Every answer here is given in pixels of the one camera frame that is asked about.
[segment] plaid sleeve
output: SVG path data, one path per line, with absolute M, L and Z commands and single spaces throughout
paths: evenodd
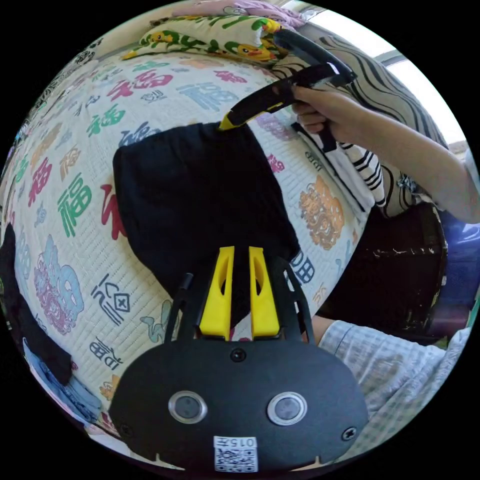
M 380 445 L 425 407 L 455 365 L 467 330 L 455 334 L 445 351 L 343 321 L 328 328 L 318 346 L 350 368 L 365 395 L 369 416 L 367 426 L 337 462 Z

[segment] black cloth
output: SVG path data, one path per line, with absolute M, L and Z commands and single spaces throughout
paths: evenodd
M 66 385 L 72 376 L 71 356 L 42 330 L 20 293 L 15 277 L 15 247 L 15 232 L 9 223 L 0 247 L 0 279 L 3 284 L 3 304 L 11 328 L 10 333 L 22 352 L 22 339 L 25 338 L 30 351 L 45 362 L 62 385 Z
M 300 247 L 282 192 L 246 125 L 173 128 L 120 147 L 113 157 L 128 242 L 170 296 L 186 273 L 235 246 L 231 324 L 250 311 L 248 247 L 291 261 Z

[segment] bedsheet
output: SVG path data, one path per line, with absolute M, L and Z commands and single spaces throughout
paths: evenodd
M 32 121 L 3 179 L 20 291 L 42 328 L 71 353 L 75 381 L 100 401 L 95 423 L 113 434 L 107 412 L 116 385 L 135 358 L 162 343 L 171 307 L 125 237 L 114 153 L 159 131 L 218 122 L 238 100 L 277 80 L 261 67 L 224 58 L 121 56 L 87 64 L 68 78 Z M 314 314 L 349 262 L 365 221 L 290 127 L 294 120 L 288 108 L 249 126 L 281 187 L 301 246 L 292 268 Z M 231 338 L 251 338 L 248 317 L 237 330 Z

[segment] yellow duck print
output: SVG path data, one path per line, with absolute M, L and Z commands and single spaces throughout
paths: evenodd
M 237 53 L 240 57 L 257 62 L 266 62 L 275 58 L 275 55 L 264 46 L 252 46 L 240 43 L 237 47 Z
M 262 30 L 265 30 L 266 32 L 269 32 L 272 34 L 283 28 L 282 25 L 280 25 L 280 23 L 278 23 L 275 20 L 272 20 L 271 18 L 266 18 L 265 20 L 266 20 L 266 23 L 262 26 Z
M 173 35 L 165 31 L 156 31 L 152 33 L 150 37 L 150 43 L 166 42 L 167 44 L 171 44 L 173 41 L 174 41 Z

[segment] black t-shirt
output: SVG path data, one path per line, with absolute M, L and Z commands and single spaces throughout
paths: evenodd
M 300 247 L 250 128 L 218 126 L 173 128 L 123 146 L 113 173 L 128 242 L 170 296 L 186 273 L 235 246 L 233 327 L 250 311 L 248 247 L 288 261 Z

